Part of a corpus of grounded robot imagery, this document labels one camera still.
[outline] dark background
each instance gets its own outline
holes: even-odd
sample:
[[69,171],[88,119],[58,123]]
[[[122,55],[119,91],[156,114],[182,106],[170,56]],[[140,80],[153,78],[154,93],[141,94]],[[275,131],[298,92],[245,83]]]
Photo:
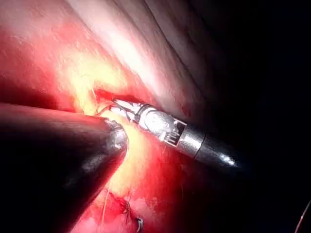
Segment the dark background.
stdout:
[[247,154],[256,171],[250,186],[242,184],[247,198],[229,193],[234,204],[217,204],[216,231],[293,233],[311,198],[306,2],[189,1],[227,58],[227,74],[214,71],[214,133]]

